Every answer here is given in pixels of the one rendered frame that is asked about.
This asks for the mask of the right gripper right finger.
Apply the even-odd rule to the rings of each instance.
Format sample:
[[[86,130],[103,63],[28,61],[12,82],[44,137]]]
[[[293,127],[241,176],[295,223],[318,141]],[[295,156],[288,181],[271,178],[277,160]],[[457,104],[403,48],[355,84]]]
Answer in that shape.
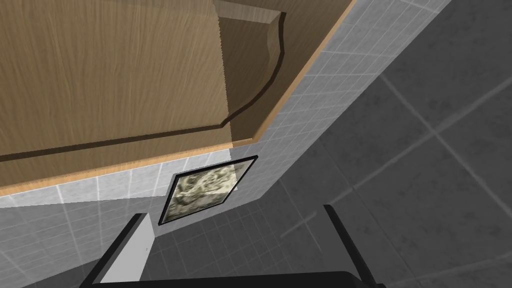
[[[357,270],[362,283],[364,283],[366,287],[378,287],[379,284],[375,281],[369,267],[357,249],[357,246],[351,239],[335,209],[330,204],[324,204],[323,207],[326,210],[329,220],[332,222],[337,234],[339,235],[340,240],[342,241],[345,250],[351,259],[351,262],[354,264],[354,267]]]

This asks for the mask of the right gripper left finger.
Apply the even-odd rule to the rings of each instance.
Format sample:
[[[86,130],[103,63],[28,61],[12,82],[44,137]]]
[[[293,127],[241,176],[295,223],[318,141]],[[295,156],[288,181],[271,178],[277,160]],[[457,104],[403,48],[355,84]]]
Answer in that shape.
[[[85,277],[82,285],[135,285],[155,240],[148,213],[136,213]]]

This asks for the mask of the brown wooden cupboard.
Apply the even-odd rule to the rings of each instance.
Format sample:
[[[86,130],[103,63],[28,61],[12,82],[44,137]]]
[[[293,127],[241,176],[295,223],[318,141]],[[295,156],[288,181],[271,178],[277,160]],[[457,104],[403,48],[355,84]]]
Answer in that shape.
[[[356,0],[0,0],[0,197],[256,143]]]

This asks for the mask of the black framed wall picture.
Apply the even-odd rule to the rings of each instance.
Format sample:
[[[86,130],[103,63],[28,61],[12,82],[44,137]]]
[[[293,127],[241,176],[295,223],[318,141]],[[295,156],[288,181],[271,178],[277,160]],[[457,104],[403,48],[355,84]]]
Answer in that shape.
[[[258,158],[252,155],[175,174],[157,224],[163,226],[225,203]]]

